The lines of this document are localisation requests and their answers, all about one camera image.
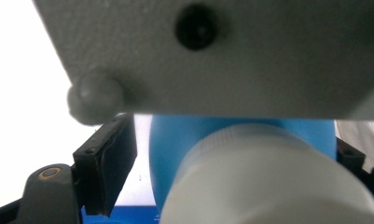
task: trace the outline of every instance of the white wall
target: white wall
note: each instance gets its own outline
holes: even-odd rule
[[[72,153],[98,127],[68,114],[70,82],[29,0],[0,0],[0,206],[19,199],[25,180]],[[148,171],[149,116],[139,116],[139,156],[121,204],[153,204]]]

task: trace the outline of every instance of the white plastic cap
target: white plastic cap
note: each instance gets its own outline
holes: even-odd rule
[[[191,149],[161,223],[374,224],[374,198],[348,171],[293,134],[243,124]]]

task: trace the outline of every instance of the blue surface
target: blue surface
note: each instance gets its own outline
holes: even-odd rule
[[[189,150],[210,133],[241,123],[265,123],[284,128],[329,158],[336,159],[333,120],[154,116],[149,141],[149,159],[152,187],[160,211],[177,168]]]
[[[84,224],[158,224],[159,213],[155,206],[116,206],[111,217],[87,216],[82,209]]]

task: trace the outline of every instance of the black screw head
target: black screw head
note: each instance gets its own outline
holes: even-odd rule
[[[214,12],[201,4],[183,9],[175,25],[178,41],[187,49],[199,50],[209,47],[215,40],[217,28]]]

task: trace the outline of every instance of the black bracket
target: black bracket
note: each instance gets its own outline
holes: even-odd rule
[[[0,224],[80,224],[80,209],[110,216],[137,157],[133,115],[104,124],[74,154],[75,164],[32,173],[20,200],[0,208]]]

